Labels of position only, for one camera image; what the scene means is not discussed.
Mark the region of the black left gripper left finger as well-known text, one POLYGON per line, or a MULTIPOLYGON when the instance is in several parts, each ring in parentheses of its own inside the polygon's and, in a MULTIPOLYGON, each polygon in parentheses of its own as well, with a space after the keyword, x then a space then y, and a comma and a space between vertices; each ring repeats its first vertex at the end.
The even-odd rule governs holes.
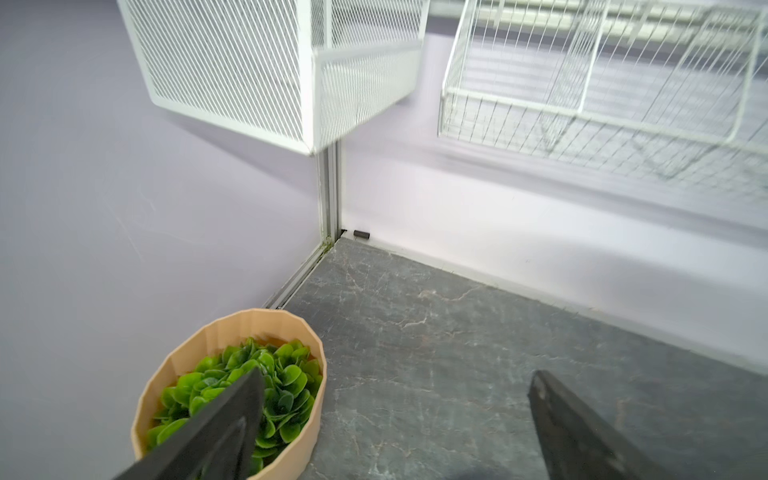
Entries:
POLYGON ((263 375, 253 370, 118 480, 245 479, 264 404, 263 375))

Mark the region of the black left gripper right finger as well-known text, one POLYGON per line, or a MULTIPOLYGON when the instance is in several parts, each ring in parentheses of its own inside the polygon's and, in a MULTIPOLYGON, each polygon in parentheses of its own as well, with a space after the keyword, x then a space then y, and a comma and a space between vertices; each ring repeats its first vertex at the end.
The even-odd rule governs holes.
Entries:
POLYGON ((551 372, 534 372, 528 400, 551 479, 671 479, 551 372))

